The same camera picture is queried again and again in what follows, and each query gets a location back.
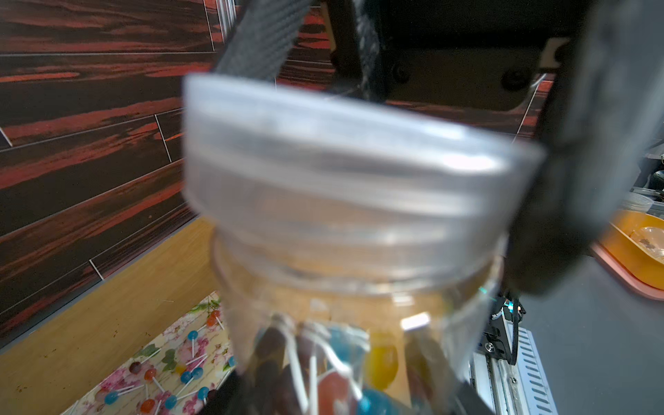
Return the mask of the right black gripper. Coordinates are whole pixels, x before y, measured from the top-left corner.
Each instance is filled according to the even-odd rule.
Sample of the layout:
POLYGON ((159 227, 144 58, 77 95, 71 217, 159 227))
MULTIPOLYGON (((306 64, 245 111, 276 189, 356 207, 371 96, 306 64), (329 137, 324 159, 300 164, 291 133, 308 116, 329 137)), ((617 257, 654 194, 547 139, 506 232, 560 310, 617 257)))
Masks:
POLYGON ((560 67, 587 1, 324 1, 354 97, 508 111, 560 67))

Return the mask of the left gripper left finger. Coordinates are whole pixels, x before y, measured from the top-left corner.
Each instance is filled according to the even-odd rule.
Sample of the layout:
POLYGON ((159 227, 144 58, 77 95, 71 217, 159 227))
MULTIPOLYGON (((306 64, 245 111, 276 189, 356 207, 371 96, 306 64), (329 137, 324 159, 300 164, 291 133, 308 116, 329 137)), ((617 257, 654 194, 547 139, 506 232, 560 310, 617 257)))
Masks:
POLYGON ((243 414, 243 392, 242 377, 235 370, 231 371, 221 385, 211 392, 199 415, 243 414))

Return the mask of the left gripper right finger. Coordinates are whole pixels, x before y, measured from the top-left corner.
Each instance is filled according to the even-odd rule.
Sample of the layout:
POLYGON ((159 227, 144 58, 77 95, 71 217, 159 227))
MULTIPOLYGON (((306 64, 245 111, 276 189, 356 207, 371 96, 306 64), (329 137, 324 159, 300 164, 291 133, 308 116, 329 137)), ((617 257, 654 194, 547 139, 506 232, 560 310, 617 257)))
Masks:
POLYGON ((493 415, 492 410, 468 382, 463 383, 451 404, 451 414, 493 415))

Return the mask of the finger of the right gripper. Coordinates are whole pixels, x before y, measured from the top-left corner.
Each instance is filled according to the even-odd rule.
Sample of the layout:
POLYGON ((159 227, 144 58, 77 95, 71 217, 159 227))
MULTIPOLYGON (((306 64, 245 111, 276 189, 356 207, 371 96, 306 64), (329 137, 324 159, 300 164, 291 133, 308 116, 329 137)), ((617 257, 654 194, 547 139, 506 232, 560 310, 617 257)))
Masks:
POLYGON ((593 2, 535 129, 547 156, 511 228, 508 289, 543 295, 567 277, 608 227, 662 119, 662 2, 593 2))
POLYGON ((255 81, 274 80, 310 8, 309 0, 246 2, 212 73, 255 81))

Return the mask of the white-lidded candy jar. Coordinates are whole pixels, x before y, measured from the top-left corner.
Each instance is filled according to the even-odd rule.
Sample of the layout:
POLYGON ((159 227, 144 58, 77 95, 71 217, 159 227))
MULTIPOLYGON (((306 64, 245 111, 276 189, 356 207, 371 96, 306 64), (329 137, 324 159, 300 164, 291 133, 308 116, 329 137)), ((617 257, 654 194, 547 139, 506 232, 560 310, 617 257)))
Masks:
POLYGON ((220 232, 210 257, 240 377, 228 413, 461 413, 501 257, 412 288, 306 281, 220 232))

